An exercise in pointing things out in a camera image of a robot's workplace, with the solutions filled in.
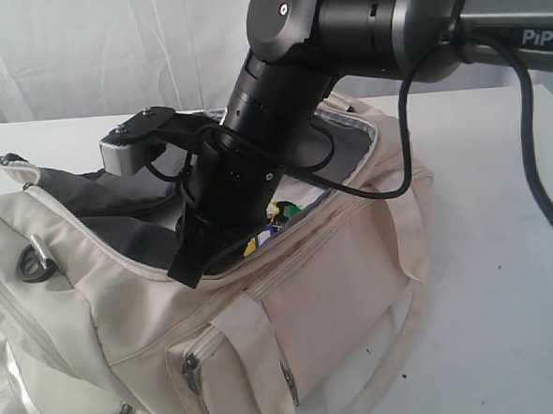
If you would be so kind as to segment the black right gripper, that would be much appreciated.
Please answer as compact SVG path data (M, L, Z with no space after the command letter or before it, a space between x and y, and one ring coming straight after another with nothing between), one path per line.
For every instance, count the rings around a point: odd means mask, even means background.
M213 262L241 258L296 148L295 127L202 126L192 171L182 182L186 206L167 276L195 289Z

